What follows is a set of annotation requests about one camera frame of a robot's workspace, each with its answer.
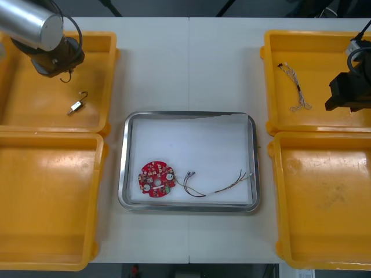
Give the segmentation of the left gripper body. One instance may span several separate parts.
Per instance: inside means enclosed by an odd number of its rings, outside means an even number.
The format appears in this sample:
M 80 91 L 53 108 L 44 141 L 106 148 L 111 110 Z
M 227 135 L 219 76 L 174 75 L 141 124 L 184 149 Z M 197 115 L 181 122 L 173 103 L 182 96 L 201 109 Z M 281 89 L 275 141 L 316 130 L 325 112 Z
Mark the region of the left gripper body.
M 82 64 L 85 54 L 80 40 L 64 36 L 59 45 L 51 51 L 31 48 L 30 59 L 39 74 L 54 77 Z

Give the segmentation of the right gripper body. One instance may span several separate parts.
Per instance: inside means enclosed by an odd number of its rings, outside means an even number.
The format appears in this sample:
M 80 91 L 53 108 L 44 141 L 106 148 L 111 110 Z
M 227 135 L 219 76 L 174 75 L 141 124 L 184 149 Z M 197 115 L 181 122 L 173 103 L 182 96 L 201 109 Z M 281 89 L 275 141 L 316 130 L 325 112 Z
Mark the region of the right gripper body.
M 369 78 L 352 72 L 341 72 L 340 79 L 340 107 L 349 108 L 351 112 L 370 109 Z

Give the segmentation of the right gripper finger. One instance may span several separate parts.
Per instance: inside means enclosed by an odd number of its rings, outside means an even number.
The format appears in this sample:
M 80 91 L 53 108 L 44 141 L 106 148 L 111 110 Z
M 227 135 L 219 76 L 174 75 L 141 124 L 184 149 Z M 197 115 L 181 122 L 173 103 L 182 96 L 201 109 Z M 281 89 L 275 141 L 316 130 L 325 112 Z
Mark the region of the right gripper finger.
M 325 103 L 325 109 L 332 111 L 336 108 L 340 108 L 345 104 L 345 99 L 341 96 L 331 96 Z
M 343 73 L 339 73 L 329 84 L 332 96 L 339 96 L 341 93 L 341 84 L 344 78 Z

